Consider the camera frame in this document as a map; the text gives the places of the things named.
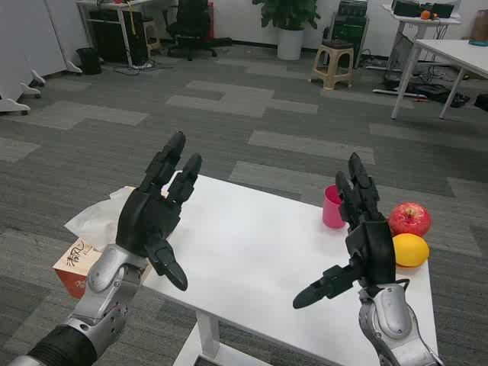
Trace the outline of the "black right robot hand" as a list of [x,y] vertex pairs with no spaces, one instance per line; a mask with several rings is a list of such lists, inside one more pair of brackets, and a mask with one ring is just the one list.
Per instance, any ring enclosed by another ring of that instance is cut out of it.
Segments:
[[334,265],[323,276],[302,290],[293,301],[301,309],[322,300],[332,299],[358,282],[363,288],[396,281],[396,259],[390,226],[378,210],[380,200],[374,179],[367,173],[357,153],[348,161],[350,176],[337,172],[335,185],[341,204],[339,213],[349,224],[345,238],[350,255],[344,268]]

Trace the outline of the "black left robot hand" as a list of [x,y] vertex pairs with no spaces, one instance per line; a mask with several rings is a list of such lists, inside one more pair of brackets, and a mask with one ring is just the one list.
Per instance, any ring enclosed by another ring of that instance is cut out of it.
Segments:
[[185,142],[178,131],[155,154],[120,213],[115,240],[121,248],[147,258],[157,275],[166,276],[181,291],[188,289],[188,279],[168,238],[180,221],[181,206],[194,191],[202,164],[201,155],[195,153],[176,171]]

